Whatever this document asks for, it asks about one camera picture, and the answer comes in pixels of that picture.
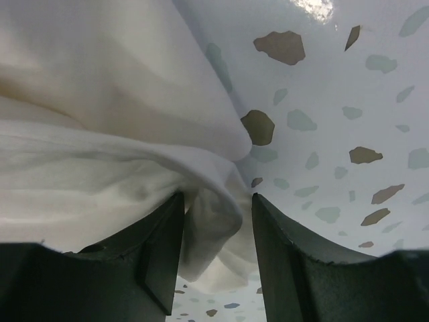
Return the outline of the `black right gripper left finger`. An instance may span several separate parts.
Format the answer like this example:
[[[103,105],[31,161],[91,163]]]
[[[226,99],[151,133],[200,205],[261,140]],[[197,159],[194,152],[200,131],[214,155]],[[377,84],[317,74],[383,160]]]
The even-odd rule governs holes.
[[[184,196],[79,253],[1,244],[2,321],[164,321],[172,312]]]

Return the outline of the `white t shirt red print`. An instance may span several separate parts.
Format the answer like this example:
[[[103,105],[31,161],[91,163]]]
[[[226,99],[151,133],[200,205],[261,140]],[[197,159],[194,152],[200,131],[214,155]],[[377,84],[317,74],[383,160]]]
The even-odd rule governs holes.
[[[250,150],[171,1],[1,2],[1,241],[77,252],[182,192],[179,275],[246,286]]]

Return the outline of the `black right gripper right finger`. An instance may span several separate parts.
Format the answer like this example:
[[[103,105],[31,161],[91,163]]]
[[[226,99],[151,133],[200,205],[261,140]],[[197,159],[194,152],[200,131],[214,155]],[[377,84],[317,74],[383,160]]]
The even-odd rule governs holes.
[[[278,321],[427,321],[428,252],[342,247],[252,197],[265,314]]]

